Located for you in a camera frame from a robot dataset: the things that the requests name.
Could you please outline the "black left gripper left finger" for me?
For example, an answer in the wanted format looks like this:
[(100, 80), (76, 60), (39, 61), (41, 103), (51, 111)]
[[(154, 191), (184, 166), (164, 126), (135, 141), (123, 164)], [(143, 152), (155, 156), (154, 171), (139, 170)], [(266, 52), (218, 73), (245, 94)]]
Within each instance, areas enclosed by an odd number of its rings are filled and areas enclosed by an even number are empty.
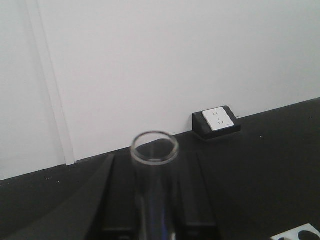
[(114, 240), (132, 235), (127, 154), (108, 154), (0, 182), (3, 240)]

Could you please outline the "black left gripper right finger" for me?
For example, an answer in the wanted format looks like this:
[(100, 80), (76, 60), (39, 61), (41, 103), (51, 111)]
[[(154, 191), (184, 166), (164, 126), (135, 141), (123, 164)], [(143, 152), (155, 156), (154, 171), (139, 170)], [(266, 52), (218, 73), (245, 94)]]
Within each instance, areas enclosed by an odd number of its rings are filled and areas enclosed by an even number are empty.
[(195, 152), (179, 156), (177, 190), (177, 239), (220, 240), (220, 230)]

